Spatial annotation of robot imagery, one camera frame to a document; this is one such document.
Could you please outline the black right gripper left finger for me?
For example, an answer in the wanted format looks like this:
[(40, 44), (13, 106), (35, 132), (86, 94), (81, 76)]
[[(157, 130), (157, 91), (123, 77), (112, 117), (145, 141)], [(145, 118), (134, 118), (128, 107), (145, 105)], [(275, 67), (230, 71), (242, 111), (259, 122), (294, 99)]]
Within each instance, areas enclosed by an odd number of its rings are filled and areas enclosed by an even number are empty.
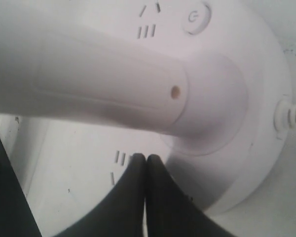
[(58, 237), (142, 237), (146, 158), (133, 154), (119, 181), (105, 198)]

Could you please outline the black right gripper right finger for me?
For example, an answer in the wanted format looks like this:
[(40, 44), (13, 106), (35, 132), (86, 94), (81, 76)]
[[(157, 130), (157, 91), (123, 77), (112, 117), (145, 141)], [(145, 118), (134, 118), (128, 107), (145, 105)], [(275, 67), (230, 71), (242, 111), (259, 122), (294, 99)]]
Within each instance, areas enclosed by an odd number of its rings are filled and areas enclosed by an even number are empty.
[(150, 237), (221, 236), (221, 229), (183, 193), (158, 155), (147, 159), (146, 207)]

